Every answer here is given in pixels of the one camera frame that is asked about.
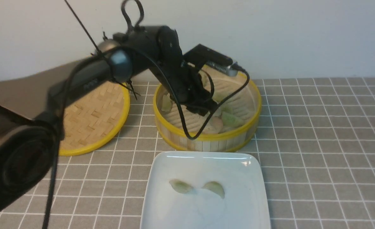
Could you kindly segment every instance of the food piece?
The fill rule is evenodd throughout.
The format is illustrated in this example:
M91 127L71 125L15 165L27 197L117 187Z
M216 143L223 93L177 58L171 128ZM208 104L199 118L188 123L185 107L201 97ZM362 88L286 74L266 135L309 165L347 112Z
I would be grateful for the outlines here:
M206 85L208 84L208 76L205 75L205 74L200 74L202 76L202 84L203 84L203 87L206 87Z
M186 194L189 191L193 190L193 187L191 185L186 184L185 182L178 179L170 180L169 184L172 186L173 190L177 191L178 193Z
M216 135L221 132L221 130L223 129L223 126L224 125L223 125L223 121L221 120L221 118L212 117L210 118L209 122L203 129L203 133L207 135Z
M215 194L219 195L222 199L224 199L223 186L221 186L221 184L219 184L218 182L216 181L207 182L202 188L212 191Z
M221 113L222 113L222 109L221 107L219 107L217 110L215 110L215 113L213 114L212 117L220 117Z
M214 127L215 132L217 134L220 133L221 130L223 129L224 124L223 124L223 121L221 120L221 118L219 118L219 117L212 117L209 122L212 123L212 126Z
M230 113L230 114L233 113L233 109L231 109L231 107L225 103L223 103L220 108L222 111L225 111L227 113Z
M161 110L164 112L170 112L170 110L172 110L172 105L172 100L169 98L169 96L164 94L162 97Z
M244 120L227 112L221 113L221 120L223 121L224 125L234 127L234 128L242 126L245 123Z
M217 103L220 103L225 97L227 97L227 96L225 96L222 93L214 92L214 94L213 94L213 100L216 101Z

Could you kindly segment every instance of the gray tiled mat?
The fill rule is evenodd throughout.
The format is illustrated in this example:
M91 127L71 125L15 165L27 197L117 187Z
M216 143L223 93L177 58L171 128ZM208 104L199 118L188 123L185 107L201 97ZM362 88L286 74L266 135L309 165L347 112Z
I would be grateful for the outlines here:
M375 228L375 78L255 80L259 129L240 152L262 166L273 229ZM61 158L51 229L138 229L153 159L157 83L135 82L118 138ZM0 229L40 228L49 175L0 214Z

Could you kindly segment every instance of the white wall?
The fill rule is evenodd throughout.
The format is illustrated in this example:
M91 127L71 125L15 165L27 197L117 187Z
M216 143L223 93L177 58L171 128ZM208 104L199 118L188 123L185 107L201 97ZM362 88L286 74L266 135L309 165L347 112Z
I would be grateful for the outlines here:
M92 37L125 31L120 0L70 0ZM142 0L143 24L175 28L253 78L375 76L375 0ZM135 3L127 6L135 22ZM83 58L93 46L63 0L0 0L0 80Z

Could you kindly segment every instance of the bamboo steamer lid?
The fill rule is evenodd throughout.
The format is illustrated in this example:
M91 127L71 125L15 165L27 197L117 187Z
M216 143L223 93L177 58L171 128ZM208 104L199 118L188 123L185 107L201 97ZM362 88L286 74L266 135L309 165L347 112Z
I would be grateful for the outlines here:
M130 94L119 84L105 82L65 110L65 139L60 156L91 152L120 131L130 109Z

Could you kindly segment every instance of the yellow rim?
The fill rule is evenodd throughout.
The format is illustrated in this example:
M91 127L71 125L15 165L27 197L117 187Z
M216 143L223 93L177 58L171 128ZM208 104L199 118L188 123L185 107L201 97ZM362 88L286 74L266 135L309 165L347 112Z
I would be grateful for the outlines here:
M125 121L127 120L128 112L130 111L130 105L131 105L130 94L129 94L128 90L124 87L121 87L121 88L122 88L122 93L124 93L123 112L122 112L122 116L120 117L117 125L115 125L115 127L110 131L110 133L108 133L100 141L98 141L96 143L93 143L91 145L85 146L83 148L72 149L72 150L64 150L63 149L63 150L59 151L60 156L77 156L77 155L89 153L89 152L91 152L95 149L98 149L98 148L102 147L107 142L110 142L110 140L112 138L115 137L115 135L120 131L121 127L124 125Z
M239 72L239 76L241 77L247 77L246 75L244 75L243 73ZM240 135L241 133L243 132L246 132L251 126L253 126L253 124L256 122L256 120L258 119L258 117L260 116L260 113L261 113L261 95L260 95L260 91L258 90L257 88L257 85L252 81L250 80L250 82L248 83L249 86L252 86L256 92L257 92L257 100L258 100L258 107L257 107L257 112L256 114L253 116L253 118L248 121L245 125L241 126L240 128L238 129L234 129L232 131L229 131L229 132L225 132L225 133L222 133L222 134L216 134L216 135L206 135L206 134L201 134L197 140L198 141L222 141L222 140L226 140L226 139L230 139L231 136L237 136L237 135ZM159 85L155 91L155 94L154 94L154 99L153 99L153 104L154 104L154 113L155 113L155 116L156 118L159 120L159 122L164 125L168 130L170 130L170 132L172 132L173 134L176 134L176 135L179 135L179 136L186 136L185 135L185 132L183 132L183 130L173 126L172 124L170 124L160 113L158 107L157 107L157 95L158 95L158 92L160 90L160 88L162 87L162 85ZM190 136L194 136L196 133L191 133L189 132Z
M191 151L190 149L187 149L187 148L184 148L184 147L181 147L180 145L176 145L175 143L171 142L171 140L169 140L168 138L166 138L160 129L158 129L158 132L159 134L162 136L163 140L172 148L176 149L176 150L179 150L179 151ZM251 141L251 138L248 138L246 139L243 143L241 143L240 145L237 145L233 148L230 148L230 149L227 149L225 152L236 152L237 150L243 148L245 145L247 145L248 142Z

